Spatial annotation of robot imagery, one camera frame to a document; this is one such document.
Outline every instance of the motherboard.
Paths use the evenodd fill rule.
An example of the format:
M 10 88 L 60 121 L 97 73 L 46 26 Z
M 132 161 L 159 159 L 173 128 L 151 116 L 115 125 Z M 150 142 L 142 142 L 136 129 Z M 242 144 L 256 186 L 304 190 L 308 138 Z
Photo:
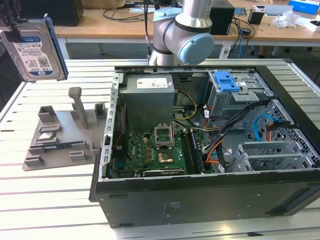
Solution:
M 201 158 L 204 145 L 200 131 L 171 131 L 168 127 L 167 130 L 130 132 L 127 153 L 114 159 L 112 177 L 200 174 L 204 172 Z

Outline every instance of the case label sticker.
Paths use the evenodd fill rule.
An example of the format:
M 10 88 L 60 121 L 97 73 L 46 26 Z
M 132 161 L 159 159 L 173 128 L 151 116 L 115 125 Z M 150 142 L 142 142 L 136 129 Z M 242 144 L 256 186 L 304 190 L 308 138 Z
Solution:
M 240 87 L 241 87 L 241 86 L 247 86 L 247 84 L 246 84 L 245 82 L 241 82 L 241 81 L 240 81 L 240 82 L 236 82 L 235 84 L 236 84 L 237 86 L 240 86 Z
M 229 149 L 226 149 L 225 151 L 226 151 L 226 155 L 232 155 L 232 149 L 229 148 Z
M 165 204 L 163 204 L 162 217 L 171 218 L 173 215 L 176 215 L 175 213 L 177 213 L 180 208 L 180 201 L 166 202 Z
M 167 79 L 166 78 L 139 78 L 136 81 L 137 89 L 159 89 L 167 88 Z

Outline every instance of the white plastic bag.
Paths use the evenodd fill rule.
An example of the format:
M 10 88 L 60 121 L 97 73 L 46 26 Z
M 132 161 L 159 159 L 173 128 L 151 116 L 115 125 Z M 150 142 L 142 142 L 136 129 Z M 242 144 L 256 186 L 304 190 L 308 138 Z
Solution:
M 276 16 L 272 23 L 278 28 L 287 28 L 287 27 L 294 27 L 296 28 L 296 25 L 294 22 L 300 18 L 300 15 L 295 14 L 294 11 L 289 10 L 283 13 L 282 16 Z

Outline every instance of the gray plastic stand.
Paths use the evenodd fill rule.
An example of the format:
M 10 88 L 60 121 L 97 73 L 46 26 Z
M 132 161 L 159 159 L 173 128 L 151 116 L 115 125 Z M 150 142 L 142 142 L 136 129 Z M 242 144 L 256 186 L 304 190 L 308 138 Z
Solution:
M 42 106 L 40 121 L 24 160 L 24 171 L 94 164 L 104 139 L 107 111 L 103 103 L 85 110 L 81 88 L 71 87 L 72 111 Z

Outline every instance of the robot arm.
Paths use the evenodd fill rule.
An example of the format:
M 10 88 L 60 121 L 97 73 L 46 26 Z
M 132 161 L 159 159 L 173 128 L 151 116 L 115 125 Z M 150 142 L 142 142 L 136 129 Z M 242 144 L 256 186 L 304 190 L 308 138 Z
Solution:
M 209 33 L 213 0 L 184 0 L 181 8 L 161 8 L 154 13 L 153 51 L 149 65 L 196 65 L 213 51 Z

